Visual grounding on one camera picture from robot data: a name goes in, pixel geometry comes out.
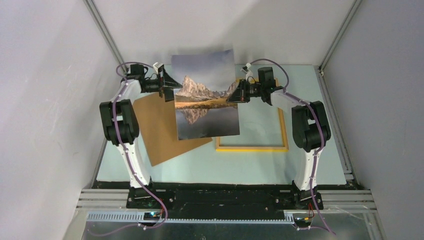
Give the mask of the landscape photo print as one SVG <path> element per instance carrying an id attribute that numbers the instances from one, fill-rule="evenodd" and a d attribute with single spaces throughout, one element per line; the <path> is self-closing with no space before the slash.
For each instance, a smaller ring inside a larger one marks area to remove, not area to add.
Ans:
<path id="1" fill-rule="evenodd" d="M 173 55 L 171 75 L 182 85 L 174 90 L 179 140 L 240 134 L 238 105 L 227 102 L 238 85 L 232 49 Z"/>

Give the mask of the yellow wooden picture frame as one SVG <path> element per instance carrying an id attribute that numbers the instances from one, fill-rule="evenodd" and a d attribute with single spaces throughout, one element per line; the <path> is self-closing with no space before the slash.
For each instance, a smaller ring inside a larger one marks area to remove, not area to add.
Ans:
<path id="1" fill-rule="evenodd" d="M 240 134 L 215 138 L 219 152 L 288 152 L 289 141 L 282 109 L 259 98 L 238 105 Z"/>

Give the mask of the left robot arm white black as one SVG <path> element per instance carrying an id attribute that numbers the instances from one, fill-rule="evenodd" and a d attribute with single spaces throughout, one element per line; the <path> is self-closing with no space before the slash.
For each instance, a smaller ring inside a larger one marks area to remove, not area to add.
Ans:
<path id="1" fill-rule="evenodd" d="M 151 183 L 151 175 L 140 153 L 140 127 L 133 103 L 141 93 L 158 93 L 165 102 L 171 102 L 174 90 L 183 86 L 167 73 L 163 63 L 130 61 L 128 65 L 127 73 L 118 73 L 121 77 L 118 92 L 110 101 L 100 103 L 99 111 L 106 140 L 116 146 L 125 162 L 130 187 L 139 189 Z"/>

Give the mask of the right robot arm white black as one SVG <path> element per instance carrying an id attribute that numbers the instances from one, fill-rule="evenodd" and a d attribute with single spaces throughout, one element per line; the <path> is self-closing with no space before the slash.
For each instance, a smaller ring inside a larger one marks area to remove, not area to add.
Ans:
<path id="1" fill-rule="evenodd" d="M 292 183 L 291 204 L 304 209 L 311 200 L 317 199 L 317 168 L 321 152 L 331 138 L 325 106 L 321 101 L 308 101 L 288 91 L 288 87 L 278 86 L 272 67 L 258 69 L 258 79 L 253 79 L 247 63 L 241 71 L 245 77 L 238 82 L 235 90 L 227 98 L 227 103 L 248 103 L 251 98 L 261 98 L 264 103 L 282 109 L 285 103 L 292 103 L 292 138 L 295 145 L 303 150 L 301 167 Z"/>

